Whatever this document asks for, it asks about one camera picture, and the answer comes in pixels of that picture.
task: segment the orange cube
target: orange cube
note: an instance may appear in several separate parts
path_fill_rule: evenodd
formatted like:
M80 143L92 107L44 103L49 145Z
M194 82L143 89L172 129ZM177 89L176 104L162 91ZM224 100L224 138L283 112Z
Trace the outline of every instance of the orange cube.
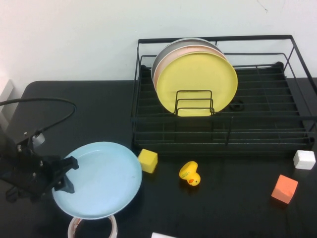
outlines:
M297 181L280 175L271 196L288 204L295 193L297 184Z

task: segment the block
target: block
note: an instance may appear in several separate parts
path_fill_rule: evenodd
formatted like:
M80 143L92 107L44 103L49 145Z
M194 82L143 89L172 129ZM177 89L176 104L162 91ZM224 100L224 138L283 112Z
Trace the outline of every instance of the block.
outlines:
M311 170L316 163L313 151L298 150L294 156L295 168L301 170Z
M152 174L158 163L158 154L150 150L142 149L138 160L141 164L142 170Z
M273 190L272 197L288 204L295 193L297 184L297 181L280 175Z

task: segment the yellow plate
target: yellow plate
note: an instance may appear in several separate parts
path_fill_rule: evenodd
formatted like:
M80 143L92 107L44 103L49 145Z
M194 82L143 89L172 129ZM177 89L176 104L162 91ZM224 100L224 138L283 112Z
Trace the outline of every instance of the yellow plate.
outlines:
M173 113L177 91L205 90L179 92L177 99L200 100L179 100L178 115L210 116L210 109L206 108L210 107L208 99L211 93L206 90L212 91L213 108L219 112L231 102L237 87L237 74L228 61L212 53L195 52L183 55L166 66L158 78L157 94L162 105Z

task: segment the black cable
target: black cable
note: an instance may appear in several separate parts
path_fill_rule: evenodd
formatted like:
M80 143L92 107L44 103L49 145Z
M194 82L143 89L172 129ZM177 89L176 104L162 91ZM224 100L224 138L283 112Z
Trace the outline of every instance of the black cable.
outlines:
M4 102L0 102L0 107L4 106L4 105L8 105L8 104L12 104L12 103L26 103L26 102L39 102L39 101L55 101L55 102L64 102L64 103L69 103L73 106L73 111L71 113L69 113L68 115L66 115L65 117L63 117L61 120L58 120L57 122L48 125L40 130L37 130L36 134L40 134L48 129L50 129L51 127L60 124L61 122L65 121L66 119L68 119L71 115L73 115L76 110L76 104L72 103L69 100L66 99L62 99L62 98L20 98L20 99L12 99L12 100L7 100Z

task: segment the plate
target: plate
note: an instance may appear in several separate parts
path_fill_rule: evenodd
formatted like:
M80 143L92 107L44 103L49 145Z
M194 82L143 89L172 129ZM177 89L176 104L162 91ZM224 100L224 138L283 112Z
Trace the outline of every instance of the plate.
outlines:
M54 191L56 204L67 214L81 219L101 219L123 209L137 194L141 165L131 150L112 142L82 146L68 156L79 169L67 172L75 193Z
M157 94L162 105L174 113L177 91L203 90L178 93L177 99L187 99L178 102L178 116L210 116L206 108L210 107L211 93L206 90L212 91L213 108L219 112L233 99L237 87L237 74L228 61L215 54L195 52L175 59L162 71Z
M180 47L180 48L170 52L169 54L167 54L158 63L158 65L155 69L154 79L153 79L153 84L154 84L155 90L157 89L158 78L159 78L160 74L162 73L162 71L165 69L165 67L168 66L172 61L174 61L178 57L180 57L182 55L186 55L188 53L193 53L193 52L209 52L209 53L218 55L218 56L224 58L225 60L227 60L223 53L215 50L212 47L201 46L201 45L192 45L192 46Z
M151 76L152 76L152 80L154 80L154 73L156 71L156 68L158 66L158 64L161 62L161 60L170 52L181 48L181 47L185 47L185 46L193 46L193 45L200 45L200 46L207 46L210 48L215 49L216 51L221 52L220 49L218 49L217 46L214 46L212 43L210 43L209 41L206 41L204 39L201 38L181 38L179 40L173 41L172 43L168 44L155 58L153 65L152 65L152 70L151 70Z

